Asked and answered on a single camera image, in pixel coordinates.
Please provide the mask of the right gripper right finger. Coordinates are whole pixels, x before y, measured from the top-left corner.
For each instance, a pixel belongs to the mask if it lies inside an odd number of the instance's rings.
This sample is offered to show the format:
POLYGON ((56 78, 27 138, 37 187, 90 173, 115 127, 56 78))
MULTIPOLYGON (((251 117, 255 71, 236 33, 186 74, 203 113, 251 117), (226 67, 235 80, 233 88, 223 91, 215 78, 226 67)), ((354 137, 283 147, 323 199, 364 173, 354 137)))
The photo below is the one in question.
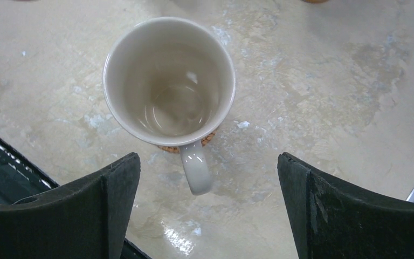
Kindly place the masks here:
POLYGON ((278 176, 299 258, 414 258, 414 203, 284 152, 278 176))

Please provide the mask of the beige mug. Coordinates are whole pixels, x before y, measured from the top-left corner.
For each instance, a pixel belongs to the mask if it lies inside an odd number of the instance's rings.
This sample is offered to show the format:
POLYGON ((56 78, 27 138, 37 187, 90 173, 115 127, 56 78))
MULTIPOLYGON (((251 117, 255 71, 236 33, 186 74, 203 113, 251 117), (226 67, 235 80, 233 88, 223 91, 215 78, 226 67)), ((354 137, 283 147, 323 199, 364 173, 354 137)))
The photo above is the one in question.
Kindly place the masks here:
POLYGON ((192 194, 208 193, 213 175, 202 141, 236 93, 232 59, 216 36, 179 17, 141 22, 111 47, 102 82, 117 122, 144 142, 177 148, 192 194))

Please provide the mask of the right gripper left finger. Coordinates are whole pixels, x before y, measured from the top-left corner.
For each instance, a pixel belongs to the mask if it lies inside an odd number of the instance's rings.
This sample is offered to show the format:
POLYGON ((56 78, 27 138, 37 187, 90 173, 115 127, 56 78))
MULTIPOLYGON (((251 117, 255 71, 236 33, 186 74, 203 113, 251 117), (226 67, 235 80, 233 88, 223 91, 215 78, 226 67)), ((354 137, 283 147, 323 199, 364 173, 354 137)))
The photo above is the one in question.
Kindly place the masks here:
POLYGON ((0 258, 119 258, 139 184, 140 158, 0 205, 0 258))

